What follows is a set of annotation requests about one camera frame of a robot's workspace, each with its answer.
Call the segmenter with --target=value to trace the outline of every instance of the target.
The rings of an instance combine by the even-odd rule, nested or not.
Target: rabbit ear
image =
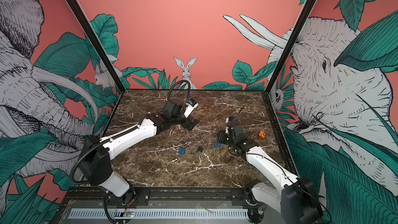
[[[96,73],[99,74],[100,73],[100,67],[98,65],[96,65]]]
[[[187,68],[191,67],[194,63],[196,63],[197,58],[193,57],[189,60]]]
[[[178,57],[173,57],[178,67],[185,68],[184,63]]]

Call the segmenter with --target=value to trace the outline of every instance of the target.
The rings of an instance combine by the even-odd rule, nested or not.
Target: brown marble surface
[[[185,98],[186,92],[174,91],[172,97]],[[105,135],[135,125],[147,112],[156,112],[166,103],[167,91],[128,90],[109,124]],[[225,119],[236,116],[248,137],[254,139],[284,166],[260,92],[193,91],[199,106],[192,115],[199,124],[192,131],[179,125],[143,140],[122,152],[113,161],[114,169],[134,186],[153,187],[244,187],[264,176],[241,157],[233,156],[226,145],[215,148],[217,132],[225,129]],[[264,139],[258,136],[264,130]],[[185,148],[183,156],[179,148]]]

